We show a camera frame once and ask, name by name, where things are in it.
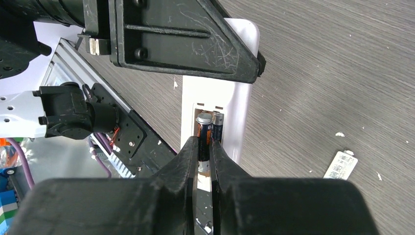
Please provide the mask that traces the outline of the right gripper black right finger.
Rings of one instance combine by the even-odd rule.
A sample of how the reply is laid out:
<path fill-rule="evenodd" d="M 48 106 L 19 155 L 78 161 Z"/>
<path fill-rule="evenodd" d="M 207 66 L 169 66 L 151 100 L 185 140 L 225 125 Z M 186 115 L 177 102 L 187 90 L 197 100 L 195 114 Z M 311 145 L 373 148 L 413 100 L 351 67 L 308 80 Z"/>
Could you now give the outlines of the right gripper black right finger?
<path fill-rule="evenodd" d="M 345 180 L 253 177 L 220 142 L 209 146 L 216 235 L 376 235 L 358 188 Z"/>

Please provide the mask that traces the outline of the dark battery with gold tip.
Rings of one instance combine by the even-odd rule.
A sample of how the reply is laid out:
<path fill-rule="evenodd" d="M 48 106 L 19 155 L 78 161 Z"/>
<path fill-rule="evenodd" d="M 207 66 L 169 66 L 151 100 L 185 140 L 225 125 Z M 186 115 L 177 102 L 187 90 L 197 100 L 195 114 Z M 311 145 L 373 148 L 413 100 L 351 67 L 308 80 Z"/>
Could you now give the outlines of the dark battery with gold tip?
<path fill-rule="evenodd" d="M 196 117 L 198 127 L 198 171 L 209 171 L 209 145 L 213 116 L 210 113 L 200 113 Z"/>

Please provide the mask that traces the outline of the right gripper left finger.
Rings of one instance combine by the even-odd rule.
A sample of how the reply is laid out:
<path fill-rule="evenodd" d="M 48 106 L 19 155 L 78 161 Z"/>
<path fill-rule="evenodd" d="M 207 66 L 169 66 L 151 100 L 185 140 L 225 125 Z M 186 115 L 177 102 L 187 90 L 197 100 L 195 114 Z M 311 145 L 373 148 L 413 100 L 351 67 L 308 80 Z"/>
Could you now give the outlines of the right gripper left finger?
<path fill-rule="evenodd" d="M 192 235 L 198 138 L 149 178 L 49 179 L 23 200 L 10 235 Z"/>

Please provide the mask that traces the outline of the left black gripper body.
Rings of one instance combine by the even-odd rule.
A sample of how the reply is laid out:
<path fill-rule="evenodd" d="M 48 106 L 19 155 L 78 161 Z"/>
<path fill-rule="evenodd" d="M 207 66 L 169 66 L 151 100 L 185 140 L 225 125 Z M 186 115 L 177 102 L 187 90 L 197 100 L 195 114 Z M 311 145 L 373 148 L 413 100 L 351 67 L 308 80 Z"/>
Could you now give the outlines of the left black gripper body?
<path fill-rule="evenodd" d="M 107 0 L 2 0 L 0 8 L 20 19 L 82 27 L 87 53 L 111 54 Z"/>

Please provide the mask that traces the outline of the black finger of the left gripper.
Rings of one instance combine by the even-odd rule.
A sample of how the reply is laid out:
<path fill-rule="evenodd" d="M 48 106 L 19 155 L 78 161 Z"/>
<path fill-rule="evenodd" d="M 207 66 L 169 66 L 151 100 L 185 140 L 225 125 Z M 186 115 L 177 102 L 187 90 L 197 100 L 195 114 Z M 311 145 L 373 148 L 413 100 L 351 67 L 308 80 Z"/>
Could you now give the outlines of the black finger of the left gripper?
<path fill-rule="evenodd" d="M 266 60 L 230 19 L 217 0 L 111 0 L 110 60 L 139 71 L 254 83 Z"/>

